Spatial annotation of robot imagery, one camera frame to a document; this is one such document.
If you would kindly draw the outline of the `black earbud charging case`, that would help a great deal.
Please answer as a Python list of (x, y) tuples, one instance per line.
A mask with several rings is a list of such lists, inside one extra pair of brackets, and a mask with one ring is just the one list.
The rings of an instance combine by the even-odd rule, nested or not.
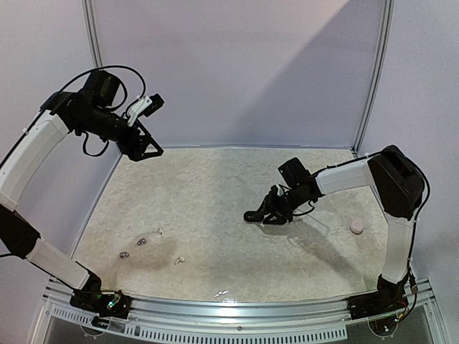
[(247, 223), (262, 223), (266, 217), (265, 211), (246, 211), (243, 215)]

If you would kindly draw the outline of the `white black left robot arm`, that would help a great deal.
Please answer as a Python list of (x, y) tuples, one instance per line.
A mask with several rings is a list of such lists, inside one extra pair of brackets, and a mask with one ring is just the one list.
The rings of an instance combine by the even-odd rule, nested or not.
[(121, 154), (135, 162), (163, 154), (139, 119), (159, 110), (164, 100), (143, 91), (117, 115), (113, 101), (126, 86), (109, 72), (111, 68), (80, 73), (87, 80), (77, 92), (62, 87), (53, 93), (1, 162), (1, 242), (8, 249), (7, 256), (21, 258), (57, 278), (92, 311), (102, 310), (107, 303), (100, 278), (46, 242), (16, 208), (39, 167), (70, 133), (96, 135), (105, 144), (115, 143)]

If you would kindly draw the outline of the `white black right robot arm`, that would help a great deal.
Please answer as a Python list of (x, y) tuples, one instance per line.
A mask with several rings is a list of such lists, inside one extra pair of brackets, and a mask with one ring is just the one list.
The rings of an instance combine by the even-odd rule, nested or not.
[(388, 235), (380, 290), (370, 303), (376, 312), (388, 311), (399, 299), (395, 286), (402, 286), (409, 275), (417, 217), (430, 195), (422, 171), (395, 145), (314, 173), (298, 158), (278, 170), (285, 185), (271, 186), (259, 208), (244, 213), (247, 223), (284, 225), (299, 215), (299, 207), (314, 205), (321, 197), (367, 186), (377, 190)]

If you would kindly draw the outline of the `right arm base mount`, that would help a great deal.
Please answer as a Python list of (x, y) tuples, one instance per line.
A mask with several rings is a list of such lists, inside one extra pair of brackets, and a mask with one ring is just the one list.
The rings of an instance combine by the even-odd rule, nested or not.
[(396, 316), (396, 322), (406, 318), (415, 306), (418, 292), (416, 283), (410, 285), (411, 292), (415, 298), (412, 307), (409, 308), (409, 302), (404, 290), (406, 283), (407, 281), (405, 279), (397, 284), (391, 283), (382, 276), (379, 276), (376, 292), (346, 298), (347, 310), (349, 311), (351, 319), (356, 320), (382, 315), (400, 309), (403, 309), (403, 311), (400, 315)]

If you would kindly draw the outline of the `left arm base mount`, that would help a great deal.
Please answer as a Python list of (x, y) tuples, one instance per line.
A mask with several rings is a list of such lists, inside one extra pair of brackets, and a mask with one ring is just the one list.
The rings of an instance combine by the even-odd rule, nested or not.
[(133, 298), (118, 291), (76, 290), (70, 298), (72, 307), (93, 312), (99, 317), (127, 319)]

